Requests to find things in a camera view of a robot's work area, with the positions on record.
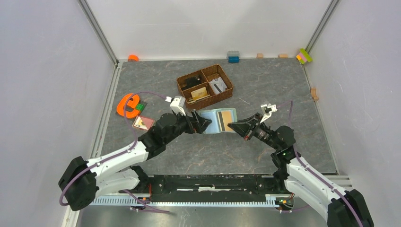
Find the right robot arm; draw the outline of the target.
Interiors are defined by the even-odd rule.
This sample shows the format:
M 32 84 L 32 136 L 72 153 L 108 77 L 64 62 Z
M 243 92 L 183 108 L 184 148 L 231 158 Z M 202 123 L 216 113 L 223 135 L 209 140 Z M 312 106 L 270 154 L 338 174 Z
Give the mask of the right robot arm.
M 275 151 L 272 161 L 278 168 L 273 187 L 279 193 L 297 195 L 318 212 L 329 227 L 372 227 L 364 196 L 356 189 L 347 190 L 315 170 L 296 151 L 294 131 L 288 126 L 272 130 L 256 113 L 247 119 L 228 124 L 244 140 L 257 138 Z

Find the gold credit card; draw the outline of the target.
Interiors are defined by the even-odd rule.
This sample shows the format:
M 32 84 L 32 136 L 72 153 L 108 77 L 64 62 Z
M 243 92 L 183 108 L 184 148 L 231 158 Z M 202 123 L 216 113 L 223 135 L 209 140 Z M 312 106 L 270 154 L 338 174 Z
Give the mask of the gold credit card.
M 217 118 L 218 126 L 221 132 L 234 132 L 233 129 L 228 127 L 228 124 L 234 121 L 232 110 L 217 111 Z

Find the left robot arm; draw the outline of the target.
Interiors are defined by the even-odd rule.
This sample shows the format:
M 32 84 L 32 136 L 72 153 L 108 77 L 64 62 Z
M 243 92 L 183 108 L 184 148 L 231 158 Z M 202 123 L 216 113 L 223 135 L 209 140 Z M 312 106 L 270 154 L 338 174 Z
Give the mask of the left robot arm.
M 59 204 L 77 211 L 109 193 L 131 189 L 144 192 L 148 179 L 137 164 L 161 154 L 183 133 L 202 134 L 210 124 L 212 120 L 195 110 L 190 116 L 165 113 L 147 132 L 121 149 L 89 160 L 81 156 L 72 159 L 58 182 Z

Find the light blue card holder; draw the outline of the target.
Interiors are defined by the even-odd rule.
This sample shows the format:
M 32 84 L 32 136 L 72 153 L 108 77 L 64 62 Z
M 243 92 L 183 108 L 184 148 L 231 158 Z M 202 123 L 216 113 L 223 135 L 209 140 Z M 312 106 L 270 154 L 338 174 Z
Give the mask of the light blue card holder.
M 199 111 L 199 115 L 212 121 L 212 123 L 204 131 L 204 134 L 218 134 L 222 132 L 235 133 L 233 129 L 228 127 L 229 123 L 237 122 L 235 108 L 202 110 Z

